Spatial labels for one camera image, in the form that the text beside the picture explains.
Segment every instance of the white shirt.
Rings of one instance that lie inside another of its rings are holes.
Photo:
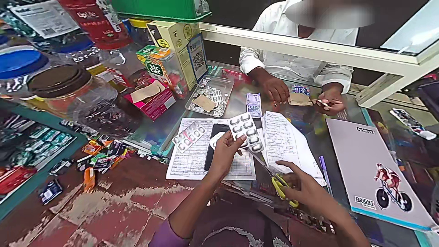
[[[285,16],[285,10],[300,0],[287,0],[270,5],[259,16],[253,30],[298,37],[298,24]],[[308,37],[332,43],[355,45],[358,28],[354,29],[315,29]],[[281,53],[241,47],[239,57],[241,71],[248,74],[256,67],[264,68],[268,73],[295,78],[314,80],[321,86],[341,83],[343,94],[347,93],[351,84],[353,68],[345,65],[331,64],[318,60],[301,58]]]

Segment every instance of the hand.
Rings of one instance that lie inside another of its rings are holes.
[[[264,68],[256,67],[248,73],[255,81],[262,85],[271,101],[286,104],[290,97],[287,85],[281,79],[270,75]]]
[[[315,99],[313,100],[319,112],[328,116],[335,116],[346,108],[342,100],[343,85],[338,82],[328,83],[323,86],[322,90],[323,93],[319,95],[319,100],[327,106]]]
[[[349,217],[347,211],[311,175],[302,171],[292,162],[280,160],[276,163],[287,166],[294,172],[282,177],[290,186],[290,188],[281,187],[288,199],[297,200],[307,205],[312,211],[333,222],[337,222],[340,216],[346,216],[346,214]]]
[[[218,139],[218,141],[216,141],[215,152],[213,153],[212,164],[206,176],[220,182],[229,173],[233,157],[246,138],[245,135],[242,135],[234,141],[232,133],[227,131]]]

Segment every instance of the green tray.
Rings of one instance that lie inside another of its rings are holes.
[[[114,10],[126,17],[138,17],[169,22],[199,22],[212,12],[197,15],[194,0],[112,0]]]

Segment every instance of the brown jar lid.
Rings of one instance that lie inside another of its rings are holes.
[[[61,65],[35,75],[28,89],[41,98],[56,98],[75,92],[90,78],[90,72],[79,65]]]

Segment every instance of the printed form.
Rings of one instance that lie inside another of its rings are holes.
[[[194,121],[198,121],[206,128],[206,133],[184,153],[180,153],[177,149],[173,150],[166,179],[201,180],[207,174],[204,171],[204,163],[212,127],[214,124],[228,124],[228,119],[183,118],[178,133]],[[229,174],[224,180],[256,180],[255,164],[248,151],[242,150],[242,156],[235,154]]]
[[[282,114],[266,111],[263,122],[265,140],[264,158],[273,172],[290,173],[289,167],[276,164],[278,160],[290,161],[321,185],[326,181],[308,146],[308,141]]]

